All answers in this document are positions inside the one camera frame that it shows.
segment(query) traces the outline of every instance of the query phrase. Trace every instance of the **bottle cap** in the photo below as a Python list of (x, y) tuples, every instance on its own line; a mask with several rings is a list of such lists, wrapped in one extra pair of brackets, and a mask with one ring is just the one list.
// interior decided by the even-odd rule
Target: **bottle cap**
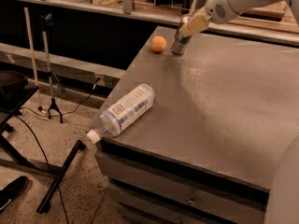
[(94, 144), (101, 140), (101, 136), (95, 131), (90, 130), (86, 135), (93, 141)]

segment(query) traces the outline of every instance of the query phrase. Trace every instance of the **person's foot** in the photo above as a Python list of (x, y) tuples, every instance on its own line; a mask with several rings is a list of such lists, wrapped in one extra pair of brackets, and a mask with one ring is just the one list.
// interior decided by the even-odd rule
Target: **person's foot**
[(28, 177), (23, 175), (0, 190), (0, 212), (16, 198), (18, 198), (22, 193), (24, 193), (28, 182)]

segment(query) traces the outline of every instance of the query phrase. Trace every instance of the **gray tabletop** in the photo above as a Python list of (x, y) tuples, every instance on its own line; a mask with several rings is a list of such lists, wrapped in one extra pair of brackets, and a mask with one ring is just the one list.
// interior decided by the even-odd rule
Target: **gray tabletop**
[(156, 54), (150, 40), (100, 112), (140, 83), (156, 90), (141, 119), (113, 138), (121, 145), (269, 190), (279, 158), (299, 134), (299, 50), (194, 35), (185, 54)]

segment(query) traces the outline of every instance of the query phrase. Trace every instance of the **small black tripod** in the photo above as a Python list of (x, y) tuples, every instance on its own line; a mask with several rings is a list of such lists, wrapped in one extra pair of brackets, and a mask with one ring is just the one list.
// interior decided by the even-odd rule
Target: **small black tripod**
[(60, 112), (58, 106), (55, 102), (54, 91), (53, 91), (53, 78), (52, 78), (52, 71), (50, 66), (50, 56), (49, 56), (49, 49), (48, 49), (48, 39), (47, 39), (47, 27), (53, 26), (53, 16), (52, 14), (48, 14), (47, 16), (40, 16), (41, 21), (41, 28), (45, 46), (45, 53), (46, 53), (46, 60), (47, 60), (47, 68), (48, 68), (48, 78), (50, 84), (50, 96), (51, 96), (51, 105), (48, 109), (49, 119), (51, 118), (50, 111), (53, 109), (59, 113), (60, 122), (63, 123), (63, 114)]

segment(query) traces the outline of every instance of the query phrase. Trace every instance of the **black wall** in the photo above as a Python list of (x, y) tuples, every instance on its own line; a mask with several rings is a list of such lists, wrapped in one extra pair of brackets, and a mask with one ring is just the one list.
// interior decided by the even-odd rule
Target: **black wall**
[(15, 0), (0, 0), (0, 42), (29, 49), (29, 7), (35, 50), (42, 50), (40, 16), (51, 13), (50, 53), (126, 69), (158, 24)]

